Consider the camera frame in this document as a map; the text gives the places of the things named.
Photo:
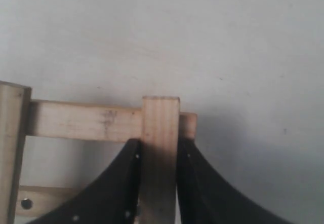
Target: wooden leg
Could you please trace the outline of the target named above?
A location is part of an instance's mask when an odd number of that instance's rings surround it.
[[[31,88],[0,82],[0,223],[13,224]]]
[[[140,224],[173,224],[179,98],[144,97]]]

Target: wooden frame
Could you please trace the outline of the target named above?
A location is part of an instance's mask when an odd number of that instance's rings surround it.
[[[176,156],[176,141],[178,135],[194,139],[196,134],[197,115],[192,113],[179,113],[180,102],[178,98],[145,97],[143,99],[145,102],[143,106],[144,111],[142,112],[142,109],[140,108],[123,108],[116,106],[44,100],[30,101],[31,88],[0,82],[0,89],[4,86],[7,87],[8,85],[10,86],[11,90],[15,90],[15,88],[18,87],[22,92],[21,95],[23,99],[20,99],[20,104],[17,105],[17,108],[20,108],[20,114],[15,116],[14,121],[10,120],[9,122],[10,125],[19,125],[18,128],[20,130],[16,130],[13,133],[13,137],[15,139],[19,139],[19,141],[13,140],[9,142],[4,140],[4,131],[1,130],[1,128],[4,128],[3,122],[6,120],[6,117],[2,113],[0,114],[0,145],[5,144],[7,146],[9,145],[10,147],[11,145],[12,147],[16,147],[15,145],[20,145],[19,149],[21,149],[21,152],[14,151],[13,157],[16,160],[12,160],[9,165],[5,165],[2,162],[2,165],[0,165],[0,167],[3,169],[13,169],[11,170],[12,175],[14,175],[13,172],[15,172],[16,176],[12,178],[9,185],[13,186],[12,189],[1,189],[7,193],[10,191],[10,199],[14,200],[11,201],[10,204],[11,211],[9,211],[8,201],[6,202],[6,206],[3,203],[0,203],[0,211],[1,208],[2,210],[6,210],[6,212],[2,212],[4,213],[3,216],[5,216],[2,219],[5,221],[2,223],[12,224],[15,209],[16,214],[18,215],[35,217],[43,215],[67,199],[73,197],[79,191],[74,189],[42,188],[36,186],[21,186],[19,187],[18,191],[18,188],[14,187],[19,185],[21,168],[20,155],[22,155],[23,152],[22,149],[25,134],[42,137],[104,140],[115,142],[126,142],[129,138],[141,138],[144,142],[155,142],[155,144],[158,144],[158,147],[164,147],[164,149],[166,149],[164,151],[166,155],[161,158],[161,164],[163,164],[163,159],[175,159],[174,157]],[[149,111],[147,110],[148,103],[151,108]],[[6,105],[9,104],[10,102],[5,101],[4,97],[1,97],[0,94],[0,105],[3,105],[3,108],[7,110]],[[28,119],[25,127],[25,118],[27,114]],[[160,121],[160,123],[156,124],[156,126],[152,126],[152,124],[157,121]],[[155,135],[158,134],[157,138],[148,138],[147,136],[150,132],[155,132]],[[174,172],[174,168],[171,167],[170,170],[169,182],[174,182],[174,184],[168,185],[168,187],[166,187],[166,185],[162,187],[172,188],[170,191],[173,193],[173,186],[175,188],[175,176],[172,172]],[[2,174],[3,171],[0,172],[0,186],[3,186],[5,182]],[[172,198],[173,196],[175,197],[175,195],[171,194],[170,196],[172,197],[166,201],[173,202]],[[33,202],[31,209],[27,210],[22,208],[21,201],[24,199],[30,199]],[[148,201],[148,205],[152,204],[153,202],[152,199]],[[158,208],[158,206],[161,207],[160,203],[156,203],[156,201],[155,205],[156,208]],[[172,211],[169,211],[168,213],[169,214],[163,218],[161,216],[153,217],[160,219],[156,220],[157,222],[155,223],[170,223],[170,220],[174,218],[174,214]]]

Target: white wall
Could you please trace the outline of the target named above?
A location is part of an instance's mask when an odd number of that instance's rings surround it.
[[[0,80],[49,100],[178,95],[228,181],[288,220],[323,223],[323,2],[0,0]],[[89,182],[120,148],[28,138],[22,184]]]

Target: black curved panel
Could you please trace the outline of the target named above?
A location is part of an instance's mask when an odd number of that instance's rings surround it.
[[[140,142],[128,140],[97,180],[75,198],[29,224],[133,224],[140,159]]]
[[[182,224],[289,224],[233,188],[192,140],[179,140],[177,160]]]

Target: vertical wooden post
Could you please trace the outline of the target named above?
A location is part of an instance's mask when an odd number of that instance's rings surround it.
[[[144,97],[140,224],[173,224],[180,100]]]
[[[13,224],[31,88],[0,82],[0,223]]]

